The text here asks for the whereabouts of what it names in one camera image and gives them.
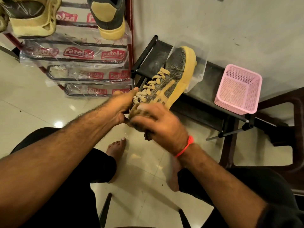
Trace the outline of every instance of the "sneaker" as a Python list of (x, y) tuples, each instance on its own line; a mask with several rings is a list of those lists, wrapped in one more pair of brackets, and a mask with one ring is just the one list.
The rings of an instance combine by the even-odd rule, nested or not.
[(47, 37), (56, 30), (61, 0), (0, 0), (20, 38)]
[[(165, 67), (160, 68), (157, 75), (153, 76), (151, 81), (148, 81), (148, 85), (144, 85), (143, 90), (136, 93), (133, 98), (135, 105), (130, 111), (129, 119), (135, 115), (149, 116), (146, 112), (137, 110), (142, 102), (162, 102), (165, 108), (170, 109), (189, 85), (195, 66), (194, 50), (187, 46), (177, 48), (166, 61)], [(151, 140), (147, 131), (144, 131), (138, 125), (133, 126), (138, 131), (146, 132), (145, 139)]]
[(0, 33), (6, 30), (8, 23), (9, 17), (7, 16), (3, 7), (0, 5)]
[(125, 0), (88, 0), (101, 37), (118, 40), (125, 33)]

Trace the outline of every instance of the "bare foot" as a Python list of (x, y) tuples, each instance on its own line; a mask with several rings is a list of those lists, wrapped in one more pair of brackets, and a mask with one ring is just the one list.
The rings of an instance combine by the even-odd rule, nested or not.
[(108, 183), (114, 182), (115, 179), (117, 178), (117, 167), (121, 160), (121, 157), (124, 154), (125, 147), (126, 147), (126, 138), (122, 138), (120, 141), (113, 142), (108, 146), (106, 154), (113, 157), (116, 161), (116, 173)]
[(171, 165), (172, 165), (172, 173), (171, 173), (171, 177), (168, 180), (167, 184), (171, 190), (173, 190), (174, 192), (177, 192), (177, 191), (179, 191), (177, 173), (182, 169), (182, 166), (181, 166), (180, 162), (177, 160), (177, 158), (175, 158), (173, 156), (171, 156)]

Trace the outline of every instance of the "pink basket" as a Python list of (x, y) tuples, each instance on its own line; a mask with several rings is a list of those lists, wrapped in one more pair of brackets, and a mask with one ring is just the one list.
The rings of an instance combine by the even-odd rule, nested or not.
[(235, 65), (227, 65), (214, 103), (236, 114), (257, 111), (262, 77), (258, 73)]

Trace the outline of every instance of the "black pants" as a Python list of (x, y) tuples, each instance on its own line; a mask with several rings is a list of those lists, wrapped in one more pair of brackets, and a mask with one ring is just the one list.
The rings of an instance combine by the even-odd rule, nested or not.
[[(45, 127), (34, 131), (17, 145), (12, 153), (57, 130), (59, 129)], [(115, 172), (116, 162), (114, 158), (93, 148), (48, 202), (22, 227), (100, 227), (95, 195), (90, 188), (90, 183), (108, 182)], [(230, 169), (229, 172), (265, 201), (297, 208), (288, 184), (277, 173), (265, 168), (237, 168)], [(181, 192), (193, 195), (213, 205), (203, 187), (189, 170), (182, 169), (178, 173), (178, 184)], [(216, 208), (203, 227), (215, 227), (215, 225), (227, 227)]]

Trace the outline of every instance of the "red logo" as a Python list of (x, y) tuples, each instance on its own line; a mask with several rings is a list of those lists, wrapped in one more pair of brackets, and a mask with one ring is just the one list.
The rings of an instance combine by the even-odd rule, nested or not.
[(93, 87), (88, 87), (88, 92), (91, 94), (97, 94), (97, 95), (107, 95), (107, 89), (97, 89)]
[(129, 71), (123, 70), (121, 72), (113, 72), (111, 71), (109, 73), (109, 79), (110, 80), (119, 80), (119, 79), (125, 79), (129, 77)]
[(126, 51), (120, 49), (112, 49), (111, 51), (104, 51), (101, 53), (101, 59), (106, 59), (106, 58), (123, 59), (125, 56), (126, 56)]
[(67, 22), (77, 22), (78, 15), (77, 14), (70, 14), (64, 11), (59, 11), (56, 13), (56, 19), (67, 21)]
[(89, 71), (83, 71), (81, 70), (80, 75), (82, 76), (87, 76), (87, 77), (92, 77), (92, 78), (97, 78), (97, 79), (103, 79), (104, 73), (102, 72), (89, 72)]
[(85, 59), (93, 59), (94, 51), (90, 49), (78, 49), (76, 47), (68, 47), (64, 50), (63, 56), (67, 57), (76, 57), (76, 58), (85, 58)]
[(122, 91), (123, 93), (127, 93), (130, 91), (130, 89), (115, 89), (115, 90), (112, 90), (112, 94), (117, 90)]
[(29, 52), (33, 53), (35, 56), (42, 56), (42, 57), (56, 57), (59, 53), (58, 48), (41, 48), (32, 46), (27, 49)]
[(95, 19), (91, 13), (88, 13), (87, 15), (87, 23), (95, 23)]

